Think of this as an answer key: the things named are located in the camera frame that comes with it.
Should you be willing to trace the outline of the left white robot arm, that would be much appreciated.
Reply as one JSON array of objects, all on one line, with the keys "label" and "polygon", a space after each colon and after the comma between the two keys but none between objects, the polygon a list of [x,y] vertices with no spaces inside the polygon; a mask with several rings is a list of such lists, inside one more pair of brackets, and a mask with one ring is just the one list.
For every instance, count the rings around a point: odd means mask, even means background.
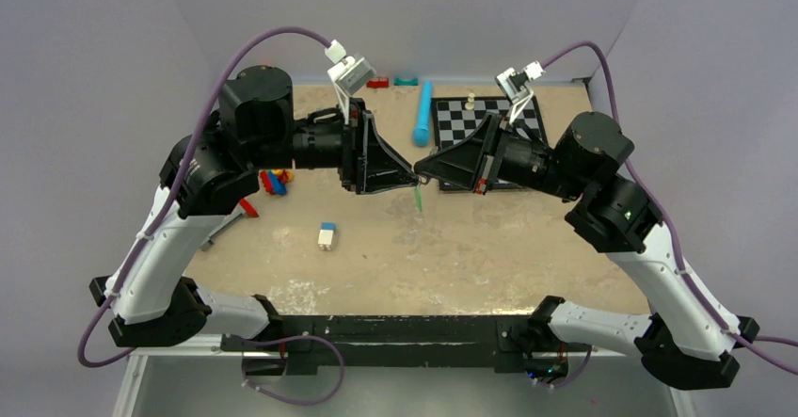
[{"label": "left white robot arm", "polygon": [[119,347],[161,347],[198,334],[231,334],[256,349],[275,346],[280,324],[265,297],[211,292],[184,274],[210,233],[274,168],[333,168],[345,190],[375,194],[418,184],[412,166],[386,143],[361,99],[347,113],[326,108],[297,119],[290,75],[271,66],[244,69],[222,86],[197,143],[181,139],[162,166],[144,247],[117,277],[91,292],[113,311]]}]

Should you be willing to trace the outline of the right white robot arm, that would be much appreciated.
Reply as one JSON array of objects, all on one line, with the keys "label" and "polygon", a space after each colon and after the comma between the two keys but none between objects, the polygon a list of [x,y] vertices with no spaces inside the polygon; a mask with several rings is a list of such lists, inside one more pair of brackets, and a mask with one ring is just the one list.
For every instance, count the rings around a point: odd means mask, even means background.
[{"label": "right white robot arm", "polygon": [[567,224],[653,306],[651,314],[623,314],[545,297],[516,337],[527,352],[590,345],[637,359],[674,389],[727,388],[740,369],[732,352],[756,338],[758,323],[728,311],[673,248],[662,211],[619,172],[633,149],[619,124],[599,112],[577,115],[554,147],[489,114],[471,135],[414,169],[479,195],[504,181],[570,203]]}]

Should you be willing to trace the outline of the black white chessboard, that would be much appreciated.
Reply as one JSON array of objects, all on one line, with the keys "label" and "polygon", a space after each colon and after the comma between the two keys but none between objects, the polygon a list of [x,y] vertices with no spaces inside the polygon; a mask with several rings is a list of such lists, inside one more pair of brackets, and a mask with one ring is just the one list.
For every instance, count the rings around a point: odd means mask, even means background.
[{"label": "black white chessboard", "polygon": [[[444,150],[469,136],[482,121],[486,113],[498,113],[507,116],[510,102],[504,97],[475,97],[472,111],[465,109],[467,97],[436,97],[431,103],[431,119],[436,148]],[[542,141],[548,138],[536,97],[534,97],[519,115],[521,120]]]}]

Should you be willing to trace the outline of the blue cylinder tool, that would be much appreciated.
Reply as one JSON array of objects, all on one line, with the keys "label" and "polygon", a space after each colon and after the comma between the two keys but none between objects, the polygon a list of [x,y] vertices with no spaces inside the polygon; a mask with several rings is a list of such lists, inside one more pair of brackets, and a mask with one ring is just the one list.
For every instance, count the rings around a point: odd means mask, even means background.
[{"label": "blue cylinder tool", "polygon": [[424,81],[420,93],[416,123],[412,130],[412,140],[415,146],[425,147],[430,139],[430,112],[432,103],[433,85]]}]

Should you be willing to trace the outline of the white chess pawn far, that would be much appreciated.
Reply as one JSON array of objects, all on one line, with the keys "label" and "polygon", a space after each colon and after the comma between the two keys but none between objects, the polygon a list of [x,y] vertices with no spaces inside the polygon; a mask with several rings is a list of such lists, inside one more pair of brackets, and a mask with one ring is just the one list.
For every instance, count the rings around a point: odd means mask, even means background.
[{"label": "white chess pawn far", "polygon": [[470,92],[467,97],[467,101],[464,105],[465,109],[468,111],[472,111],[475,107],[475,94]]}]

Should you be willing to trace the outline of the red toy brick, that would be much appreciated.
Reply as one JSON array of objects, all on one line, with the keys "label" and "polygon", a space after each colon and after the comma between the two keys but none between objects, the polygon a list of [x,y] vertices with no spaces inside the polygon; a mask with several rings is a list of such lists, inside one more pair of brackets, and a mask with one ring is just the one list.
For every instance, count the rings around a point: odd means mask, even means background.
[{"label": "red toy brick", "polygon": [[388,88],[390,85],[391,81],[387,76],[376,76],[366,83],[368,88]]}]

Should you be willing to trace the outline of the white blue toy brick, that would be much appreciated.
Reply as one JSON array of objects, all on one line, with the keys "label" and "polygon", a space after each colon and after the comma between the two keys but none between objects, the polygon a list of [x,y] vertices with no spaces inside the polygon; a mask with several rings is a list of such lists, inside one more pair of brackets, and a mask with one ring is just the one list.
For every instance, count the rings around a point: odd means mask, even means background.
[{"label": "white blue toy brick", "polygon": [[336,224],[333,222],[324,221],[321,223],[317,239],[319,249],[324,251],[330,251],[332,249],[336,230]]}]

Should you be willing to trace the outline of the teal toy piece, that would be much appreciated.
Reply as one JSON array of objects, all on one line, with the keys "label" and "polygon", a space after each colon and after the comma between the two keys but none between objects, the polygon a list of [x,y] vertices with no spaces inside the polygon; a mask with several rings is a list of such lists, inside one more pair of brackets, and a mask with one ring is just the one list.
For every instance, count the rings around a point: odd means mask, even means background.
[{"label": "teal toy piece", "polygon": [[416,87],[419,85],[419,78],[414,76],[396,75],[393,79],[396,87]]}]

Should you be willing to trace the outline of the colourful toy brick stack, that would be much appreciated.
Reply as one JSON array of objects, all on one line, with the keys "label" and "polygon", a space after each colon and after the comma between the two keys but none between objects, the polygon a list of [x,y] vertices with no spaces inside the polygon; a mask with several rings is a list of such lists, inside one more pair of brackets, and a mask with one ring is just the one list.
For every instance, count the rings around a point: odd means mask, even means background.
[{"label": "colourful toy brick stack", "polygon": [[289,169],[263,169],[259,172],[263,190],[272,196],[285,196],[288,193],[287,184],[294,179],[294,174]]}]

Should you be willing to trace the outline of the red grey toy hammer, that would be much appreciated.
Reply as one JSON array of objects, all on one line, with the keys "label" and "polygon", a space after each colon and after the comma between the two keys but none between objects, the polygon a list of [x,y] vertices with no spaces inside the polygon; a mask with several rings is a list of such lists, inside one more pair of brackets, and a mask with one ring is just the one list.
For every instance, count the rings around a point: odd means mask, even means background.
[{"label": "red grey toy hammer", "polygon": [[259,216],[259,212],[248,199],[243,198],[239,200],[232,212],[225,216],[216,228],[210,231],[199,249],[201,251],[210,249],[215,244],[216,239],[236,222],[242,219],[258,218]]}]

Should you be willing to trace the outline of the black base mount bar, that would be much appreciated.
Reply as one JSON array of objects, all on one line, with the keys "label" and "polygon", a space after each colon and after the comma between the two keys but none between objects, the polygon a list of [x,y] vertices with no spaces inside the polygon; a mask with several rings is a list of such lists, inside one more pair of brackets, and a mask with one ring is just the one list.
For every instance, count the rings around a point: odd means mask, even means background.
[{"label": "black base mount bar", "polygon": [[283,315],[252,340],[225,335],[253,376],[309,376],[322,367],[486,368],[552,383],[567,349],[524,315]]}]

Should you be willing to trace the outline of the aluminium frame rail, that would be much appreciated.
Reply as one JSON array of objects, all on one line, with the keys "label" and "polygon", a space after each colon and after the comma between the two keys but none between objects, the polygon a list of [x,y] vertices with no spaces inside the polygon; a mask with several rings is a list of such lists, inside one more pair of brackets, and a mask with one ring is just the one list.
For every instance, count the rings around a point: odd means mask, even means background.
[{"label": "aluminium frame rail", "polygon": [[126,368],[112,412],[114,417],[133,416],[138,393],[151,358],[213,357],[221,353],[221,334],[201,334],[171,347],[136,348],[126,358]]}]

